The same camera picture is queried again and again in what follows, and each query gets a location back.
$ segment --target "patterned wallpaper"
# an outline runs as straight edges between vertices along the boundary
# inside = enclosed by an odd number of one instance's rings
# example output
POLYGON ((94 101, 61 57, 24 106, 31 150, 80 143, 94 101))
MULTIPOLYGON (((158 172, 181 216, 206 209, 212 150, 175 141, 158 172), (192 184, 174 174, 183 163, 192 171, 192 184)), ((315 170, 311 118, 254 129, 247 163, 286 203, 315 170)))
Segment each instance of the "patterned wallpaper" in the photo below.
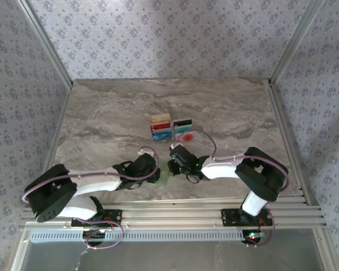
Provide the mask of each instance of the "patterned wallpaper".
POLYGON ((279 89, 339 255, 339 0, 327 0, 279 89))
POLYGON ((0 0, 0 270, 24 188, 43 169, 66 94, 15 0, 0 0))
POLYGON ((270 77, 308 0, 31 0, 71 78, 270 77))

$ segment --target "glass panel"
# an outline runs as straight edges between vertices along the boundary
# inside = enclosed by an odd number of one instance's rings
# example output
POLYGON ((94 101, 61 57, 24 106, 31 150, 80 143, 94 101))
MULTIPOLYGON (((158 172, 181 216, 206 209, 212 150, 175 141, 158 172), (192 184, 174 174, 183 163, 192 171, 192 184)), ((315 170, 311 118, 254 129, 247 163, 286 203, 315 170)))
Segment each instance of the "glass panel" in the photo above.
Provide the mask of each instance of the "glass panel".
POLYGON ((22 271, 324 270, 312 230, 277 230, 264 247, 240 242, 122 242, 88 250, 81 241, 29 245, 22 271))

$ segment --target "stack of cards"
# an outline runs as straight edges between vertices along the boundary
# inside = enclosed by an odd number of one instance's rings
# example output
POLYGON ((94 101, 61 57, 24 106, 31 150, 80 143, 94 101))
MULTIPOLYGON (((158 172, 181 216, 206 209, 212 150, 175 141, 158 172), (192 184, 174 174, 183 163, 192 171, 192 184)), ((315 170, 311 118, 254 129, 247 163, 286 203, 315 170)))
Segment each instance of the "stack of cards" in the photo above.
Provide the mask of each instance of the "stack of cards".
POLYGON ((172 139, 171 117, 169 114, 151 116, 152 140, 172 139))
MULTIPOLYGON (((186 118, 186 119, 178 119, 173 121, 173 128, 175 129, 175 136, 176 139, 185 131, 193 129, 192 126, 192 119, 186 118)), ((193 133, 189 132, 185 134, 181 141, 191 141, 193 138, 193 133)))

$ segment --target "gray marble tabletop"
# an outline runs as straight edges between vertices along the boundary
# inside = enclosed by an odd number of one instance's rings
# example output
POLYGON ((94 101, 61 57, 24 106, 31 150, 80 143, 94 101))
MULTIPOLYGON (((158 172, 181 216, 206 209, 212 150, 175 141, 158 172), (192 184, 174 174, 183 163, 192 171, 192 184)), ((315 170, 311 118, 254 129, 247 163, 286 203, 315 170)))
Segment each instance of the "gray marble tabletop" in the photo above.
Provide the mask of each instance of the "gray marble tabletop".
MULTIPOLYGON (((170 113, 191 117, 218 145, 218 156, 243 154, 255 146, 290 170, 292 182, 284 195, 297 192, 283 139, 266 88, 259 78, 166 80, 85 80, 74 83, 64 115, 54 163, 71 170, 104 169, 134 160, 142 145, 153 146, 162 162, 170 143, 151 140, 150 116, 170 113)), ((197 156, 213 146, 200 134, 185 145, 197 156)), ((97 193, 103 202, 245 196, 247 186, 236 178, 201 181, 170 177, 165 186, 145 183, 139 189, 97 193)))

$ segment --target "marble table surface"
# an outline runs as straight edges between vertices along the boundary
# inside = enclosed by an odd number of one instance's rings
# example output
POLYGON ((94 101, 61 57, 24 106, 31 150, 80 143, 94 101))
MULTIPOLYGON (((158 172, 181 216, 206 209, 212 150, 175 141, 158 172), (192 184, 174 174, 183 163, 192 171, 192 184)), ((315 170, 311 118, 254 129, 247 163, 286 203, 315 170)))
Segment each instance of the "marble table surface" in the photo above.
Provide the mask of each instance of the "marble table surface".
MULTIPOLYGON (((243 154, 255 146, 290 170, 292 182, 282 194, 293 195, 297 184, 285 152, 263 81, 259 78, 166 80, 84 80, 74 83, 65 111, 54 164, 71 170, 104 169, 134 160, 137 149, 153 146, 167 162, 170 143, 154 143, 150 116, 170 113, 191 117, 193 125, 211 134, 217 156, 243 154)), ((213 146, 200 134, 185 145, 196 156, 213 146)), ((102 202, 245 196, 247 186, 236 178, 201 181, 170 177, 165 186, 144 183, 139 189, 97 193, 102 202)))

